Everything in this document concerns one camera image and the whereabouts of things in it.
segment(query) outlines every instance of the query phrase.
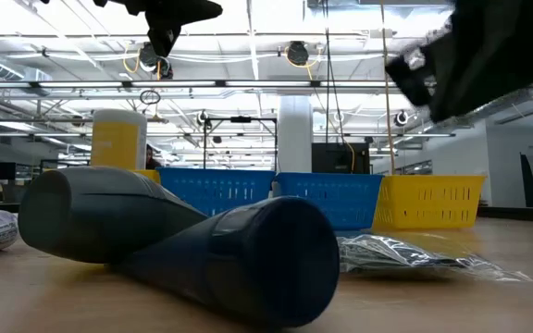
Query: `blue plastic basket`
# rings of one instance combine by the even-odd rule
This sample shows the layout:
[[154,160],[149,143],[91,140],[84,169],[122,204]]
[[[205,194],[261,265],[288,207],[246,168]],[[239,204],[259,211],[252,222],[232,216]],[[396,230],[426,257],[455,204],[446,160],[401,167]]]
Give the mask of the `blue plastic basket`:
[[213,216],[268,198],[273,171],[159,167],[162,186],[201,212]]
[[383,176],[281,172],[275,195],[312,202],[335,230],[371,228]]

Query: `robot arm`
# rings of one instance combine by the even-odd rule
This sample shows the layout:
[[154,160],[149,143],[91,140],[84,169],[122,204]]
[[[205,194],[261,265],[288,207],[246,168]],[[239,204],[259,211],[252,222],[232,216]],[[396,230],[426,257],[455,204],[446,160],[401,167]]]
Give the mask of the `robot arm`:
[[[48,4],[50,0],[41,0]],[[108,0],[93,0],[98,6],[106,6]],[[129,14],[137,16],[145,12],[149,25],[147,36],[155,54],[166,57],[180,36],[183,25],[221,15],[220,5],[207,0],[110,0],[122,4]]]
[[[456,0],[451,31],[420,45],[425,65],[401,55],[386,71],[438,122],[533,83],[533,0]],[[426,80],[436,81],[433,92]]]

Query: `ceiling light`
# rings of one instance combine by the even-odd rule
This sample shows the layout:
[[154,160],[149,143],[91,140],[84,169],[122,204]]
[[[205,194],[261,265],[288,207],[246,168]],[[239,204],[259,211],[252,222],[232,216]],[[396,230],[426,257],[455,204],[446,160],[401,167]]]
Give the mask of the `ceiling light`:
[[[332,81],[322,81],[320,82],[320,86],[327,87],[327,86],[337,86],[337,87],[364,87],[364,88],[378,88],[378,87],[385,87],[386,83],[382,80],[372,80],[372,81],[358,81],[358,80],[343,80],[343,81],[334,81],[334,84]],[[388,82],[388,86],[390,88],[395,88],[396,84],[393,82]]]
[[228,87],[309,87],[310,81],[226,81]]
[[275,148],[265,148],[265,147],[245,147],[245,148],[235,148],[235,147],[223,147],[223,148],[207,148],[208,152],[220,152],[220,151],[231,151],[231,152],[253,152],[253,151],[274,151]]
[[449,138],[454,137],[454,133],[445,133],[445,134],[405,134],[405,137],[410,138]]
[[0,88],[30,88],[28,82],[0,82]]
[[55,138],[44,138],[45,140],[47,140],[48,142],[51,142],[51,143],[56,143],[56,144],[60,144],[60,145],[66,145],[66,143],[60,141],[60,140],[57,140]]
[[78,149],[82,149],[82,150],[87,150],[87,151],[92,150],[92,146],[89,144],[72,144],[72,146]]
[[127,78],[129,80],[133,80],[133,78],[127,73],[118,73],[118,75],[123,77],[123,78]]
[[181,81],[181,80],[165,80],[165,81],[135,81],[132,83],[133,87],[139,88],[155,88],[155,87],[215,87],[214,81]]
[[79,137],[79,133],[34,133],[34,136],[43,136],[43,137]]
[[120,88],[117,81],[40,82],[42,88]]
[[394,125],[403,127],[408,122],[408,114],[402,110],[394,116]]
[[0,121],[0,126],[7,127],[13,130],[25,130],[25,131],[37,130],[37,128],[35,128],[34,126],[20,123],[20,122],[14,122],[14,121]]
[[0,137],[29,137],[28,133],[0,133]]

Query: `table surface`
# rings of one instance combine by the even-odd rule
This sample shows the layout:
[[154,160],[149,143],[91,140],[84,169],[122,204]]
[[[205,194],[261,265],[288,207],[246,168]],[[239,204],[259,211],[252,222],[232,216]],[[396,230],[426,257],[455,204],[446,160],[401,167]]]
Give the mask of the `table surface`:
[[[533,279],[533,222],[479,219],[478,250]],[[0,333],[250,332],[195,303],[19,241],[0,252]],[[290,332],[533,332],[533,282],[343,276],[331,306]]]

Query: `plastic basket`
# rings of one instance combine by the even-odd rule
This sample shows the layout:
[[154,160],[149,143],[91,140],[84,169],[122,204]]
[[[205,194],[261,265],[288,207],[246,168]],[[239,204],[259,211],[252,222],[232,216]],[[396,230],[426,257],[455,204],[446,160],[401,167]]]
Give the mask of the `plastic basket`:
[[484,176],[388,176],[373,229],[470,228]]
[[140,175],[144,175],[147,178],[155,181],[159,184],[159,173],[155,170],[131,170],[132,172],[138,173]]
[[268,198],[273,171],[157,169],[163,187],[201,212],[213,216]]
[[277,196],[305,198],[328,217],[335,230],[371,228],[383,176],[281,172]]

